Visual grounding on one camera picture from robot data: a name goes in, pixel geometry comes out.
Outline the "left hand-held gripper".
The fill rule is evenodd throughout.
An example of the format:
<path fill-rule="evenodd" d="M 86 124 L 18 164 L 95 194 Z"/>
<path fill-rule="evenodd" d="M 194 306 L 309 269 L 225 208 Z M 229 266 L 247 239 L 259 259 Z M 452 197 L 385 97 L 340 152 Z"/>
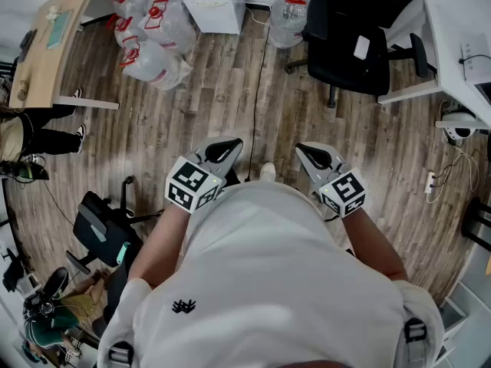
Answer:
<path fill-rule="evenodd" d="M 234 136 L 204 139 L 194 152 L 177 159 L 166 178 L 165 198 L 189 214 L 210 204 L 225 187 L 242 148 L 243 141 Z"/>

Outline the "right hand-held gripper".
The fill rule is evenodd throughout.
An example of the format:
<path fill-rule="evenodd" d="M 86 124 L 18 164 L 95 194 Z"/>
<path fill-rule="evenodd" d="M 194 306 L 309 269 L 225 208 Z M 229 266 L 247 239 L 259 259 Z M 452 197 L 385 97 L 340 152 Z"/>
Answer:
<path fill-rule="evenodd" d="M 366 189 L 361 173 L 333 147 L 318 142 L 297 143 L 295 152 L 314 183 L 320 203 L 344 218 L 361 208 Z"/>

